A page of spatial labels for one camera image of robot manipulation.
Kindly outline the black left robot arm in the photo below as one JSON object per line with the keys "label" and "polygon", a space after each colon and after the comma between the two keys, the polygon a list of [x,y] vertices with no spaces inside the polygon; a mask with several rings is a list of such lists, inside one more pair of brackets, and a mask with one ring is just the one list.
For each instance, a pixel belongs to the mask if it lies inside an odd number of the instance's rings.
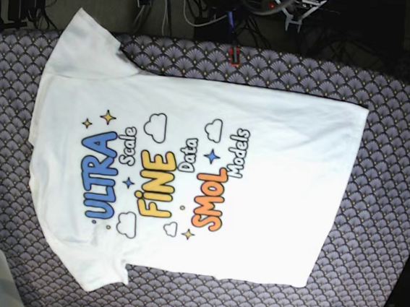
{"label": "black left robot arm", "polygon": [[[302,29],[303,23],[316,11],[321,10],[330,0],[293,0],[282,8],[281,12],[285,16],[285,30],[292,25],[297,28],[297,32]],[[271,7],[283,4],[284,0],[272,0]]]}

